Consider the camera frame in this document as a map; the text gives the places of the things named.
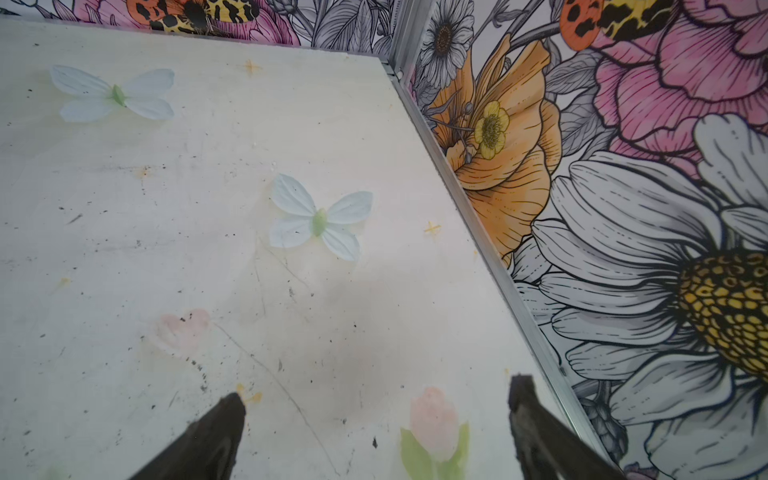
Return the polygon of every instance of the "stain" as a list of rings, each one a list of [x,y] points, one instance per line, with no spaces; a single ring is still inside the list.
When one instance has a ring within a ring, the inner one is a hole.
[[[432,225],[432,222],[429,222],[424,232],[429,233],[430,235],[432,235],[432,237],[437,237],[437,234],[439,233],[441,228],[442,228],[442,225]]]
[[[140,167],[135,171],[134,175],[136,175],[136,178],[139,180],[143,180],[144,178],[149,177],[150,168],[151,167]]]
[[[165,314],[153,325],[150,340],[168,355],[190,356],[209,328],[210,315],[202,309],[183,316]]]
[[[240,396],[240,399],[243,400],[243,403],[245,405],[248,405],[249,403],[255,403],[258,405],[259,403],[261,403],[261,397],[262,397],[261,392],[256,392],[252,396],[246,397],[245,385],[243,385],[242,383],[238,383],[235,390],[237,390],[237,395]]]
[[[261,67],[259,65],[256,65],[255,63],[253,63],[250,60],[250,58],[248,59],[248,61],[245,62],[245,65],[243,65],[243,67],[248,72],[248,76],[249,77],[253,77],[253,73],[254,72],[257,72],[257,71],[261,70]]]

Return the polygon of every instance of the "orange poppy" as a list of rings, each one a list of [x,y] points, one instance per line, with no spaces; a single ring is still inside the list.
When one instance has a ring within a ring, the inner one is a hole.
[[[549,52],[532,42],[505,71],[509,42],[506,35],[477,80],[470,50],[430,105],[440,111],[435,137],[507,266],[544,209],[562,156],[560,111],[544,99]]]

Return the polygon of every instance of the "floral mural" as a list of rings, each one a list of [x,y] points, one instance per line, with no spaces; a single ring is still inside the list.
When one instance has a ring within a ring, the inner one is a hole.
[[[0,13],[387,56],[399,0],[0,0]]]
[[[768,475],[767,52],[765,2],[438,0],[406,82],[627,478]]]

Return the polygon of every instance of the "pink tulip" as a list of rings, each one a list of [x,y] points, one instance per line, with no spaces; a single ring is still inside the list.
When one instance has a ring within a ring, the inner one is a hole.
[[[441,389],[427,387],[411,401],[411,433],[436,462],[453,456],[458,447],[458,413]]]

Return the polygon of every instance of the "white daisy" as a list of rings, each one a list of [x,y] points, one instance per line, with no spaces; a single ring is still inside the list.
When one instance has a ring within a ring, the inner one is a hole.
[[[438,0],[419,53],[424,79],[447,87],[467,59],[475,17],[472,0]]]
[[[694,137],[701,185],[606,152],[553,180],[560,219],[533,225],[554,265],[538,288],[564,306],[554,330],[583,342],[574,371],[621,381],[612,416],[654,423],[659,470],[745,478],[768,465],[768,137],[736,115]]]

